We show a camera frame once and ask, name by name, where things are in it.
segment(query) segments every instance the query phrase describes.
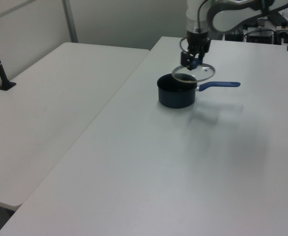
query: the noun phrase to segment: table surface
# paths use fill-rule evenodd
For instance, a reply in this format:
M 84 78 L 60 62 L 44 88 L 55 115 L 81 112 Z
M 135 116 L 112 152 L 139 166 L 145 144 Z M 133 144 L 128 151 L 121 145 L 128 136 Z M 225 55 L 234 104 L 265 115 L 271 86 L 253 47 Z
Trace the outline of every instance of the table surface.
M 0 206 L 26 200 L 147 54 L 65 43 L 0 91 Z
M 209 88 L 158 102 L 179 63 L 163 37 L 0 231 L 19 235 L 288 236 L 288 52 L 213 41 Z

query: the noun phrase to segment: pot handle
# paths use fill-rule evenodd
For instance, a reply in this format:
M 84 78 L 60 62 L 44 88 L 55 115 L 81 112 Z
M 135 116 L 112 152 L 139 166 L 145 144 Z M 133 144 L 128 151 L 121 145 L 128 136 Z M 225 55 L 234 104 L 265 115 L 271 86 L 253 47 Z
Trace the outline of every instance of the pot handle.
M 239 82 L 207 82 L 199 87 L 196 88 L 196 91 L 204 91 L 205 89 L 208 89 L 209 87 L 239 87 L 241 84 Z

